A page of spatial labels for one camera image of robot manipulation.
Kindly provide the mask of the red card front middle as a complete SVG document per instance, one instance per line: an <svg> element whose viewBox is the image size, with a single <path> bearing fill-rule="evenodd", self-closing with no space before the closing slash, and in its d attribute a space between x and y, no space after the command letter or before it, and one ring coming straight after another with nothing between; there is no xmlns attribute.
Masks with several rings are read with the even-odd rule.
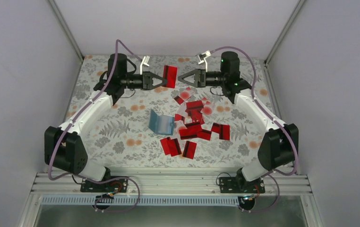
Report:
<svg viewBox="0 0 360 227"><path fill-rule="evenodd" d="M185 158L193 159L196 148L197 148L197 143L192 141L187 141L184 150L182 152L182 156Z"/></svg>

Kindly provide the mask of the white card red dot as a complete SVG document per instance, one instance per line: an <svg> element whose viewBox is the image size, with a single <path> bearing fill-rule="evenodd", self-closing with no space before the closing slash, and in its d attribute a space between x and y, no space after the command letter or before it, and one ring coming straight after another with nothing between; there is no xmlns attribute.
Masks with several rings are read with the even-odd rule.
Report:
<svg viewBox="0 0 360 227"><path fill-rule="evenodd" d="M215 105L212 103L205 103L201 113L204 115L211 115L215 109Z"/></svg>

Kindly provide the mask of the red card right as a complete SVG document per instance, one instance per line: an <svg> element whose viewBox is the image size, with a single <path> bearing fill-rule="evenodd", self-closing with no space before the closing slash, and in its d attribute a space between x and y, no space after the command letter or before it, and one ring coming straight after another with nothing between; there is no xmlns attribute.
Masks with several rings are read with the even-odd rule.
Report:
<svg viewBox="0 0 360 227"><path fill-rule="evenodd" d="M230 126L227 124L213 123L211 131L217 133L221 140L230 140Z"/></svg>

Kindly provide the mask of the floral table mat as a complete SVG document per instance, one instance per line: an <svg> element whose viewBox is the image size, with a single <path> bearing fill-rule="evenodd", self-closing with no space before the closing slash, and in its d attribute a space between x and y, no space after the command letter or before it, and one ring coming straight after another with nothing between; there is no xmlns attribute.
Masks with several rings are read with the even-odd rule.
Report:
<svg viewBox="0 0 360 227"><path fill-rule="evenodd" d="M107 70L109 55L87 55L71 98L67 119L85 104L101 74ZM178 75L200 68L195 57L152 56L147 70L162 75L164 65L178 68ZM182 155L165 155L160 140L167 136L148 128L150 112L175 116L180 105L174 100L185 88L176 83L174 89L158 87L151 91L127 90L111 109L94 124L89 134L82 136L88 157L107 167L243 167L253 161L263 139L245 112L223 96L212 95L210 88L191 87L195 94L187 100L207 100L215 105L211 115L204 115L202 128L211 130L213 123L230 126L230 140L221 140L212 133L210 140L194 138L197 143L193 159Z"/></svg>

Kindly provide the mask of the red card pile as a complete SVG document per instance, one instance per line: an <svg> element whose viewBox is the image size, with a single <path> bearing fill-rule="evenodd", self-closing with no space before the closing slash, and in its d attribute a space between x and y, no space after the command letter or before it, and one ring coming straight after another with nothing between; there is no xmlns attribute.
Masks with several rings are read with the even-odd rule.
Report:
<svg viewBox="0 0 360 227"><path fill-rule="evenodd" d="M186 103L186 111L199 111L204 108L202 100Z"/></svg>
<svg viewBox="0 0 360 227"><path fill-rule="evenodd" d="M201 110L191 110L191 111L188 111L188 116L191 117L192 119L192 122L197 122L199 124L204 124L205 121L204 121L204 117L201 113Z"/></svg>

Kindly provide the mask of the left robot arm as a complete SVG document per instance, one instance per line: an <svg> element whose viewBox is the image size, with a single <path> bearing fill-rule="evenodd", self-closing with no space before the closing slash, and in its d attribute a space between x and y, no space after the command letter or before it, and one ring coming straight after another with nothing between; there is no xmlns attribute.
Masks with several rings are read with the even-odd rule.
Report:
<svg viewBox="0 0 360 227"><path fill-rule="evenodd" d="M153 90L167 84L166 77L150 71L149 56L143 57L139 73L128 71L131 61L122 53L112 54L108 68L103 72L93 92L76 113L58 127L50 126L44 133L44 160L48 165L48 178L57 180L72 174L92 182L101 192L111 186L108 169L90 161L82 136L86 136L97 120L124 94L126 89Z"/></svg>

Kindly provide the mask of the red card front left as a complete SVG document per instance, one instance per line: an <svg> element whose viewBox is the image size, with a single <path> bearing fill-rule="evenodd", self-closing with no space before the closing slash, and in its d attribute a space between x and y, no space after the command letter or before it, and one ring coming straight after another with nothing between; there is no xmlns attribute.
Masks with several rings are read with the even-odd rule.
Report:
<svg viewBox="0 0 360 227"><path fill-rule="evenodd" d="M178 139L172 139L170 137L167 137L161 139L160 143L165 155L170 155L174 157L182 154Z"/></svg>

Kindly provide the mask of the aluminium rail frame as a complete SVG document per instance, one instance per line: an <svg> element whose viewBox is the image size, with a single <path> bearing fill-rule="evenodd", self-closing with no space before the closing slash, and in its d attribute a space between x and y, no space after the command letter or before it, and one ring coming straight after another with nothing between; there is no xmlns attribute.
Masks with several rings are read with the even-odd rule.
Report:
<svg viewBox="0 0 360 227"><path fill-rule="evenodd" d="M232 168L147 168L147 167L117 167L112 168L114 176L127 176L139 186L141 195L169 196L218 196L219 186L216 178L220 173L235 175L236 167ZM312 189L306 175L283 176L273 173L271 179L264 178L264 196L276 195L280 189L281 195L310 195ZM47 173L37 173L31 193L35 194L79 194L80 185L67 175L51 181Z"/></svg>

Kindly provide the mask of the red card top pile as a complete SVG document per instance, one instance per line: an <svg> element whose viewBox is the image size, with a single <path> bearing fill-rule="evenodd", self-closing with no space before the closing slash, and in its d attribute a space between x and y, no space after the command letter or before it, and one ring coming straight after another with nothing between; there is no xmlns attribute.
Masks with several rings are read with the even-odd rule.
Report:
<svg viewBox="0 0 360 227"><path fill-rule="evenodd" d="M199 111L204 108L202 100L186 103L186 111Z"/></svg>

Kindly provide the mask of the teal leather card holder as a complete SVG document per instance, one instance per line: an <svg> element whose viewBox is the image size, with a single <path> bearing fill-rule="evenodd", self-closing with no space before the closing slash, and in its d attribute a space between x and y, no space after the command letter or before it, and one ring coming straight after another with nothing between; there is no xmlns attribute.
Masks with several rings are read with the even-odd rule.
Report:
<svg viewBox="0 0 360 227"><path fill-rule="evenodd" d="M174 117L158 115L154 110L151 110L148 128L158 135L172 135L175 128Z"/></svg>

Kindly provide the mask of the red card centre pile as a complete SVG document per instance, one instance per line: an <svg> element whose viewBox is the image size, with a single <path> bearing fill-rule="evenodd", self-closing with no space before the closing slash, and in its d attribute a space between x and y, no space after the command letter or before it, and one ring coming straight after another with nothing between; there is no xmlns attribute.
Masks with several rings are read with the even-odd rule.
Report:
<svg viewBox="0 0 360 227"><path fill-rule="evenodd" d="M204 121L204 117L201 113L201 110L191 110L191 111L188 111L188 116L191 117L192 119L192 122L197 122L199 124L204 124L205 121Z"/></svg>

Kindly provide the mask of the red card with stripe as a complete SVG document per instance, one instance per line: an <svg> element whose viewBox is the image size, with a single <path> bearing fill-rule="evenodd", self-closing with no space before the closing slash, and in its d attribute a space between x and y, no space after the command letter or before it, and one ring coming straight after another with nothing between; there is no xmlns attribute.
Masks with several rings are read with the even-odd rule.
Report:
<svg viewBox="0 0 360 227"><path fill-rule="evenodd" d="M163 70L163 78L166 79L164 87L175 88L178 68L165 65Z"/></svg>

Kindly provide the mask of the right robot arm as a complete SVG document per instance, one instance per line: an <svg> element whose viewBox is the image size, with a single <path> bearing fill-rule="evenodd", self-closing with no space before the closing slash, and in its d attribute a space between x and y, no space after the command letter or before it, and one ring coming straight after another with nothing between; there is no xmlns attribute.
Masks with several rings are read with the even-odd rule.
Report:
<svg viewBox="0 0 360 227"><path fill-rule="evenodd" d="M258 99L254 85L241 77L237 53L223 52L219 71L195 69L178 76L178 81L192 87L220 87L223 95L244 111L263 133L256 159L237 171L235 185L240 192L248 192L253 188L254 180L269 175L278 167L298 162L297 126L277 118Z"/></svg>

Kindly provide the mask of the white card top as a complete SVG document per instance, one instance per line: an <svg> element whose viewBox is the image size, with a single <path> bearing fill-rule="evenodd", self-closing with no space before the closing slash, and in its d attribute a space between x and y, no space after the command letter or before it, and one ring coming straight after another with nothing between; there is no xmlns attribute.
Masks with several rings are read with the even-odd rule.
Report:
<svg viewBox="0 0 360 227"><path fill-rule="evenodd" d="M185 88L183 91L180 92L179 97L183 101L187 101L195 94L195 91L191 87Z"/></svg>

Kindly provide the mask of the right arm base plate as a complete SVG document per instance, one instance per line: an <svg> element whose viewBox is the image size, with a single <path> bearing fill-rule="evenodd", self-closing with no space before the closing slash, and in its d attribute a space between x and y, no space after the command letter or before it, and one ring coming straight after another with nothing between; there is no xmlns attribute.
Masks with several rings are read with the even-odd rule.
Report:
<svg viewBox="0 0 360 227"><path fill-rule="evenodd" d="M257 194L265 193L265 184L262 179L258 178L252 182L238 180L236 177L219 177L219 189L221 193L227 194Z"/></svg>

